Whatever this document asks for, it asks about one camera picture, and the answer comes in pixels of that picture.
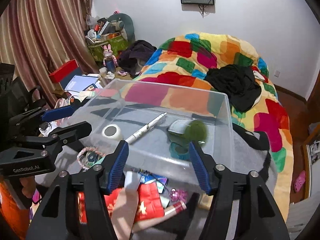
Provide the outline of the person's left hand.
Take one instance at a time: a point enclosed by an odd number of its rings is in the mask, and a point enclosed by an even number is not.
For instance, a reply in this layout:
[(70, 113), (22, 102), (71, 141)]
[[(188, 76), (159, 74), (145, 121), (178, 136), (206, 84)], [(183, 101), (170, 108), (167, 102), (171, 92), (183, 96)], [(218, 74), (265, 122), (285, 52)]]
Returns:
[(23, 186), (22, 188), (23, 195), (31, 199), (36, 190), (35, 177), (31, 176), (31, 177), (20, 178), (20, 183)]

